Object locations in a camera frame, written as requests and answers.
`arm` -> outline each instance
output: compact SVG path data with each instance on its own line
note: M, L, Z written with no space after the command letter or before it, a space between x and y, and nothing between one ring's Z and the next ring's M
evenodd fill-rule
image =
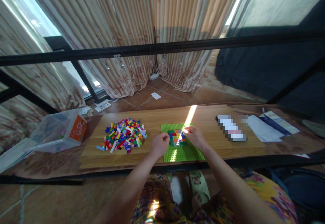
M203 133L193 127L184 131L190 142L206 158L223 195L226 197L235 218L240 223L283 223L278 215L239 177L227 163L210 147Z
M110 196L93 224L129 223L143 186L153 165L168 148L169 135L160 133L153 138L148 155L126 177L124 182Z

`tile floor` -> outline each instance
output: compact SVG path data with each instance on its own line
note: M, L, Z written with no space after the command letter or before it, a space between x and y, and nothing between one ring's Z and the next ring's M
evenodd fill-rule
M162 98L155 100L150 94L157 92ZM249 99L228 93L197 87L193 93L182 93L162 80L148 83L143 90L133 96L112 102L112 106L100 114L148 110L207 104L216 102L252 102ZM211 172L207 182L210 193L216 193L216 185ZM179 173L181 186L185 186L186 173ZM89 179L84 186L35 186L0 185L0 223L89 223L114 192L125 176ZM189 209L189 188L182 187L181 206Z

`wooden tabletop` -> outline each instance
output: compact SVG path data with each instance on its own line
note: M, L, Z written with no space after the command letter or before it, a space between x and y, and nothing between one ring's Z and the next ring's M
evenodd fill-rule
M215 120L217 115L231 115L236 124L246 133L248 142L230 142ZM79 158L81 162L80 168L136 166L149 152L153 136L161 132L161 124L185 122L192 122L195 127L198 127L210 146L222 158L264 155L264 143L240 120L235 119L236 115L227 105L188 106L105 114ZM114 151L112 154L109 151L98 150L96 146L104 141L106 127L111 122L120 121L127 117L136 120L141 119L141 123L145 125L149 137L145 140L143 146L141 148L132 148L130 154L126 154L124 149ZM162 165L162 162L163 158L161 157L157 165Z

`clear plastic container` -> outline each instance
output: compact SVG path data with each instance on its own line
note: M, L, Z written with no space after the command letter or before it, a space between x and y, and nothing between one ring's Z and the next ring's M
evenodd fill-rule
M47 115L29 137L37 145L24 151L56 153L80 146L86 127L87 121L79 115L79 109Z

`colorful skirt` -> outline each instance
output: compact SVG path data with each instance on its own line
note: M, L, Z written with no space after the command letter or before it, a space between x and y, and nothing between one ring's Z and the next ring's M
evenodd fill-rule
M275 182L255 172L244 180L285 223L298 222L292 200ZM154 174L144 185L130 223L235 223L235 218L220 192L187 219L173 201L168 178Z

